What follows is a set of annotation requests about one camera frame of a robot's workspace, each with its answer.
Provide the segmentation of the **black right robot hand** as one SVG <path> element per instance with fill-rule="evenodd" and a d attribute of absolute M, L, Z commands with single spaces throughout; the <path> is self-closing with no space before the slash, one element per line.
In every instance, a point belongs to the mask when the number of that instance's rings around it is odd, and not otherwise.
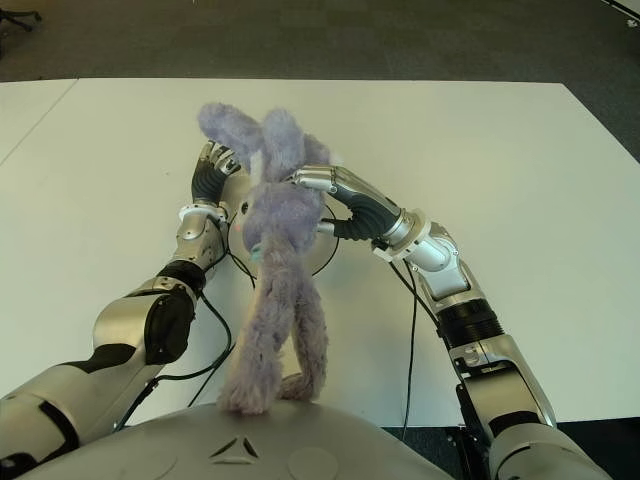
<path fill-rule="evenodd" d="M 284 179 L 285 183 L 324 192 L 344 205 L 348 219 L 325 219 L 320 230 L 345 240 L 374 240 L 390 234 L 403 209 L 361 177 L 342 166 L 306 165 Z"/>

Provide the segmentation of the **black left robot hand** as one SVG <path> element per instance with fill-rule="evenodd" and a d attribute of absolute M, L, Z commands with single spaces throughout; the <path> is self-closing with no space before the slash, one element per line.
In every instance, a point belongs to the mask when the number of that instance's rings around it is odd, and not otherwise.
<path fill-rule="evenodd" d="M 241 165 L 230 148 L 212 140 L 207 141 L 199 153 L 191 180 L 193 201 L 218 204 L 227 179 L 240 169 Z"/>

